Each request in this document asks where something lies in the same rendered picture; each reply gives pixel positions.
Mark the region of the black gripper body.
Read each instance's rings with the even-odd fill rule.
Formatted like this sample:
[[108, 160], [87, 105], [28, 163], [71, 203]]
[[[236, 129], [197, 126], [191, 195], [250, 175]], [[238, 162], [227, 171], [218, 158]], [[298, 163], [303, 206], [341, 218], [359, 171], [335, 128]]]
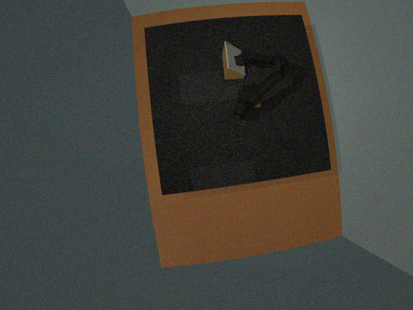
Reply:
[[[237, 94], [237, 95], [238, 95], [238, 99], [239, 99], [240, 95], [242, 95], [243, 92], [244, 92], [243, 89], [239, 89], [239, 90], [238, 90], [238, 94]], [[238, 99], [237, 99], [236, 105], [239, 103]], [[239, 117], [239, 116], [236, 116], [236, 115], [233, 114], [233, 118], [243, 119], [243, 116], [242, 116], [242, 117]]]

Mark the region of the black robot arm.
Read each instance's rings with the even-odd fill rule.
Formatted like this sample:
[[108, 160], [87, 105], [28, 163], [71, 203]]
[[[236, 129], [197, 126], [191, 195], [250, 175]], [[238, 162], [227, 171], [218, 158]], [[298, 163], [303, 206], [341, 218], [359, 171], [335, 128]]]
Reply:
[[274, 57], [256, 54], [251, 50], [243, 50], [240, 55], [234, 56], [236, 65], [243, 66], [245, 63], [254, 65], [255, 63], [263, 63], [268, 65], [274, 65], [274, 74], [268, 80], [264, 82], [258, 89], [251, 92], [244, 90], [239, 97], [239, 103], [236, 105], [233, 114], [239, 117], [245, 115], [246, 110], [254, 110], [263, 96], [279, 81], [284, 79], [284, 75], [287, 73], [289, 66], [288, 61], [284, 55], [278, 54]]

